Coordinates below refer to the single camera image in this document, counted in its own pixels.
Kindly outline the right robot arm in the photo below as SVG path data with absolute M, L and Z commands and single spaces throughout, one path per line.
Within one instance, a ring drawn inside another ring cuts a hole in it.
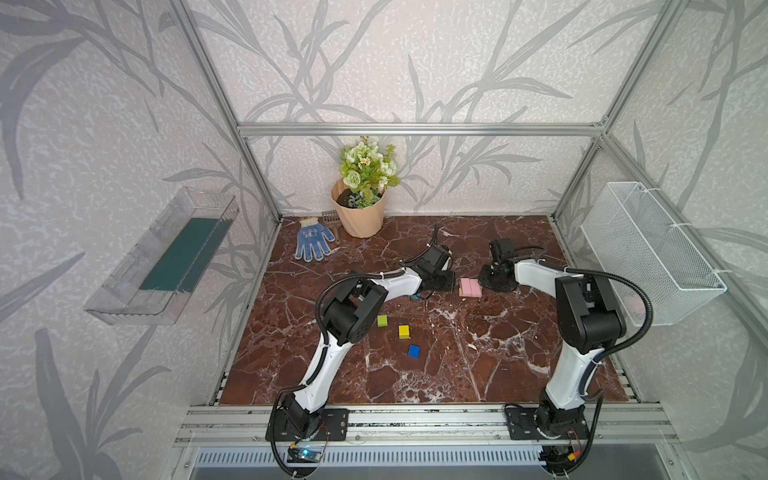
M 508 404 L 504 415 L 513 440 L 564 438 L 586 425 L 588 385 L 599 363 L 606 357 L 638 342 L 654 318 L 650 297 L 634 282 L 596 270 L 556 267 L 541 260 L 522 257 L 524 246 L 509 238 L 490 242 L 492 261 L 481 268 L 480 284 L 496 292 L 510 292 L 523 285 L 542 291 L 556 300 L 557 322 L 563 340 L 554 374 L 542 390 L 538 406 Z M 626 323 L 611 283 L 621 283 L 640 300 L 644 321 L 623 342 Z

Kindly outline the long pink wood block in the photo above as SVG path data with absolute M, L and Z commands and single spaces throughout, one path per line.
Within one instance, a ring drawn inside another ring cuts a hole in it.
M 461 297 L 473 296 L 473 284 L 471 279 L 469 278 L 460 279 L 459 295 Z

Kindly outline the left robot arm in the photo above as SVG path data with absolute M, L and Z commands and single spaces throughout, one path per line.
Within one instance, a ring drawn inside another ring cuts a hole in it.
M 320 428 L 330 390 L 351 348 L 370 332 L 387 301 L 425 290 L 449 292 L 455 273 L 450 249 L 435 240 L 393 271 L 355 271 L 332 283 L 315 303 L 320 339 L 305 375 L 279 391 L 267 427 L 269 441 L 304 440 Z

